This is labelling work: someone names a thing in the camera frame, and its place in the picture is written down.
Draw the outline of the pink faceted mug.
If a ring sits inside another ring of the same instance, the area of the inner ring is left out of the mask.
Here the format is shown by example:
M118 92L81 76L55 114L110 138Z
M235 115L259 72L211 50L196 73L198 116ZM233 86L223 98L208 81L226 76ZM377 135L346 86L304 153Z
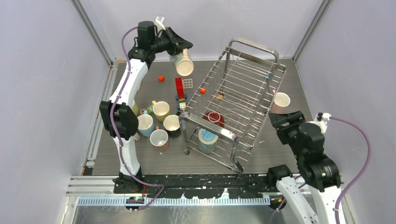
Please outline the pink faceted mug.
M273 103L270 108L271 113L284 114L290 105L290 97L283 92L278 92L274 95Z

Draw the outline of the cream mug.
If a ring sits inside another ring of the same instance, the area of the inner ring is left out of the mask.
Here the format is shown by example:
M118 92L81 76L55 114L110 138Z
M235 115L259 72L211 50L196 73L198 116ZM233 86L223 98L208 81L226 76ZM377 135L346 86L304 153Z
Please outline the cream mug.
M189 55L188 49L183 49L180 54L169 56L171 63L174 65L178 75L186 77L194 70L194 64Z

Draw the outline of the dark red mug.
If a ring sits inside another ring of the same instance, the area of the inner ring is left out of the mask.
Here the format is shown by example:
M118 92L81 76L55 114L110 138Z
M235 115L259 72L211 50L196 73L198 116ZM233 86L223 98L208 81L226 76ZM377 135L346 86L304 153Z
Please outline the dark red mug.
M224 116L216 111L209 111L203 115L203 119L210 121L220 127L225 127L225 119Z

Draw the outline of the blue butterfly mug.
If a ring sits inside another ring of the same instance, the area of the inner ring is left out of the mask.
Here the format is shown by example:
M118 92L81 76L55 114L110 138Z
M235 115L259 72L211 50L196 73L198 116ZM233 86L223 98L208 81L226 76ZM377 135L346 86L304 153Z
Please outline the blue butterfly mug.
M200 152L204 154L210 154L215 151L217 141L218 141L218 136L201 128L198 132L198 139L199 139L199 144L198 144L198 149Z

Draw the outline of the black mug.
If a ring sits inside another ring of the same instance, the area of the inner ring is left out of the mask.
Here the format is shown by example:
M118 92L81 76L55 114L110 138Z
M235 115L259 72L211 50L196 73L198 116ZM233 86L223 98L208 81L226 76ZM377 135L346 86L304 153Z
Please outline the black mug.
M178 115L167 116L163 121L163 126L169 137L178 138L181 135Z

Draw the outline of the light blue faceted mug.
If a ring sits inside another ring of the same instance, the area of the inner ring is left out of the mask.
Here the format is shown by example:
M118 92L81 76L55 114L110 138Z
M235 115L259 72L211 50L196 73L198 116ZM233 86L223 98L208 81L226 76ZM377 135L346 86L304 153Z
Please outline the light blue faceted mug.
M145 137L150 137L153 131L156 130L152 116L150 116L149 112L145 110L143 114L139 115L137 118L139 132Z

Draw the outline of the salmon pink mug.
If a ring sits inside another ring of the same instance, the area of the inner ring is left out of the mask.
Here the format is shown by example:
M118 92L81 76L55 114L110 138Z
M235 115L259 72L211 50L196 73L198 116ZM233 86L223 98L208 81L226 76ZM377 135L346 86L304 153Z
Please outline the salmon pink mug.
M169 148L169 136L165 130L158 129L153 131L149 140L150 143L159 151L164 151Z

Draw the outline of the pale yellow faceted mug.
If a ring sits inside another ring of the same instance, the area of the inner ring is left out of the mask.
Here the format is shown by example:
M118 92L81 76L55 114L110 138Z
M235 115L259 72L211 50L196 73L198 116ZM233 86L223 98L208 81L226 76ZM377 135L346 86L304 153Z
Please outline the pale yellow faceted mug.
M139 108L138 108L138 105L137 105L137 103L136 103L135 100L133 101L132 111L133 111L133 113L135 114L135 116L138 116L138 115L139 115Z

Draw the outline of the iridescent pink mug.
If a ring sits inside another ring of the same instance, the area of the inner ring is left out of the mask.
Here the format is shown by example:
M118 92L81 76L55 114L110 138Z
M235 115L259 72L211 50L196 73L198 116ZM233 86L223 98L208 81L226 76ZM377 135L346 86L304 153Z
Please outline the iridescent pink mug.
M140 139L141 139L140 135L139 135L138 133L136 133L136 134L134 135L134 140L135 140L135 141L140 141Z

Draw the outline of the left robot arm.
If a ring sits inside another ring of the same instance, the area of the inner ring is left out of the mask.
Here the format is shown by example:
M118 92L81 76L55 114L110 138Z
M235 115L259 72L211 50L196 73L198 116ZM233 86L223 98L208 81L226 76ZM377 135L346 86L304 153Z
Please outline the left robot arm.
M166 51L175 66L178 75L185 77L194 70L194 64L188 55L193 44L178 34L171 27L163 24L164 17L155 21L141 21L136 30L134 46L129 51L123 50L127 67L109 100L101 101L99 111L104 128L113 138L120 160L119 176L113 182L117 192L138 193L145 183L141 176L135 146L138 133L138 118L132 111L134 98L144 76L147 74L157 53Z

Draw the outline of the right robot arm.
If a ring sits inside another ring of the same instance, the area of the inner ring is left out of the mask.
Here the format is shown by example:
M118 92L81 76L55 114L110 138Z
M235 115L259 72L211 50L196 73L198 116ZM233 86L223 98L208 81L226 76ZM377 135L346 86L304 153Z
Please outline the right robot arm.
M324 153L329 113L320 112L314 121L306 121L301 111L276 114L269 118L283 145L288 145L297 161L299 174L309 188L315 209L304 198L296 179L286 165L271 167L267 187L280 191L297 216L299 224L346 223L339 196L341 179L335 162Z

